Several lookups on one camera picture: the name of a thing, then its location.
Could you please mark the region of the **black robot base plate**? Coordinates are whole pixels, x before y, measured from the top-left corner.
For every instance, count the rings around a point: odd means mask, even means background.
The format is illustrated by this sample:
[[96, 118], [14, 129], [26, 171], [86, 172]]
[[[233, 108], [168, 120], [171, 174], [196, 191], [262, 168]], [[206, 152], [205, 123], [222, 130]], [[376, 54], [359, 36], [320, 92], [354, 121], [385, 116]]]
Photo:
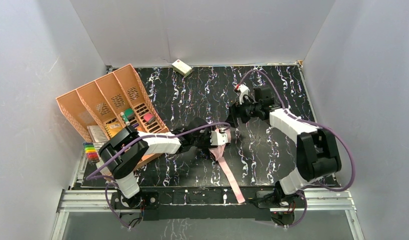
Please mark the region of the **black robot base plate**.
[[169, 219], [254, 219], [294, 221], [305, 201], [298, 195], [279, 198], [273, 187], [241, 187], [238, 202], [230, 187], [143, 187], [127, 199], [119, 190], [109, 196], [111, 207], [122, 214], [139, 211], [144, 221]]

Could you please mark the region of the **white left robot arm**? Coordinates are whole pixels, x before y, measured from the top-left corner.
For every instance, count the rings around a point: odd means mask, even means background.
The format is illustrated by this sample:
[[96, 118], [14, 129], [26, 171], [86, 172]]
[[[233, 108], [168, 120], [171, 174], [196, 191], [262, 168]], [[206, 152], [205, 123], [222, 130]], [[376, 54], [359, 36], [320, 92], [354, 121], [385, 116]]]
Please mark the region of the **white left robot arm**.
[[189, 125], [164, 133], [148, 133], [126, 126], [99, 149], [98, 155], [108, 167], [118, 190], [126, 199], [131, 199], [140, 192], [134, 168], [144, 156], [177, 155], [191, 147], [216, 149], [227, 144], [230, 137], [227, 129], [217, 128], [216, 124], [199, 117]]

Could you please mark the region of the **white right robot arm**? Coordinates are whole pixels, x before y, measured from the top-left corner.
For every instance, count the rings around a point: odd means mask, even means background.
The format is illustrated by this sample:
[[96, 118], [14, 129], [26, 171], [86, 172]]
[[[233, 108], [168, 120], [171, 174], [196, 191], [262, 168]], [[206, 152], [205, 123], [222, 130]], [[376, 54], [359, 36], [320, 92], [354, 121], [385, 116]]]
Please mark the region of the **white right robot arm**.
[[342, 163], [335, 136], [327, 129], [301, 122], [287, 109], [275, 103], [267, 87], [254, 88], [254, 96], [244, 84], [234, 91], [238, 100], [228, 109], [226, 122], [238, 127], [252, 118], [267, 122], [285, 134], [296, 145], [296, 166], [286, 177], [275, 184], [275, 195], [286, 197], [309, 184], [341, 170]]

